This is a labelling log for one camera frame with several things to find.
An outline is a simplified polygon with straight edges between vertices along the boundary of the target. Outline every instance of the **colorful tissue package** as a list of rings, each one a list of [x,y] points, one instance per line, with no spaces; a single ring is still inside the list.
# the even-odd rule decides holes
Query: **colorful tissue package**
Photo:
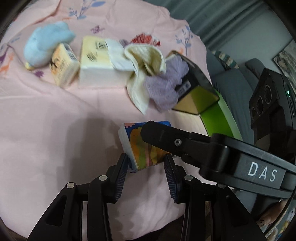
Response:
[[[124,152],[130,158],[131,172],[140,171],[163,161],[166,151],[152,146],[142,140],[141,129],[146,122],[124,123],[118,131]],[[171,126],[168,121],[158,123]]]

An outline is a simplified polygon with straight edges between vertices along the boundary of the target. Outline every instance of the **curtain fold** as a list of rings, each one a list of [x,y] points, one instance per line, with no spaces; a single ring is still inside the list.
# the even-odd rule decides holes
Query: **curtain fold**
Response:
[[[145,0],[185,19],[206,47],[218,50],[248,23],[268,9],[263,0]]]

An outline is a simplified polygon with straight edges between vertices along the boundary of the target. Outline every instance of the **gray sofa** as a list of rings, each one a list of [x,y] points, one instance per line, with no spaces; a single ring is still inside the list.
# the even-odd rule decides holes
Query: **gray sofa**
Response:
[[[254,144],[249,100],[265,66],[260,60],[254,58],[241,64],[238,69],[225,70],[220,61],[207,50],[207,68],[213,87],[228,105],[243,141]]]

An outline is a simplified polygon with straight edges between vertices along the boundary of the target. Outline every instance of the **blue plush toy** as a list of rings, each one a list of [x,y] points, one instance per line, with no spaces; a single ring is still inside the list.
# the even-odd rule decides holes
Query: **blue plush toy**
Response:
[[[68,24],[62,21],[35,29],[24,48],[25,67],[32,70],[48,64],[59,43],[69,44],[74,38]]]

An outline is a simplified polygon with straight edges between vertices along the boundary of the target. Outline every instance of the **pink tablecloth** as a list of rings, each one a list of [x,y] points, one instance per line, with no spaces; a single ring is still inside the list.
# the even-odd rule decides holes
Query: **pink tablecloth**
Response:
[[[131,40],[148,32],[160,39],[164,55],[172,49],[187,54],[209,78],[204,44],[186,21],[170,18],[165,8],[140,0],[40,0],[22,12],[0,51],[0,215],[25,237],[67,182],[90,182],[117,162],[122,123],[168,120],[206,134],[198,116],[160,114],[153,103],[142,115],[126,89],[79,89],[74,82],[63,90],[53,84],[48,67],[27,71],[26,40],[36,27],[58,20],[76,33],[70,45],[77,56],[85,35]],[[93,33],[98,25],[100,31]],[[197,168],[184,167],[200,177]],[[121,199],[108,208],[115,241],[160,229],[184,212],[170,198],[162,164],[128,174]]]

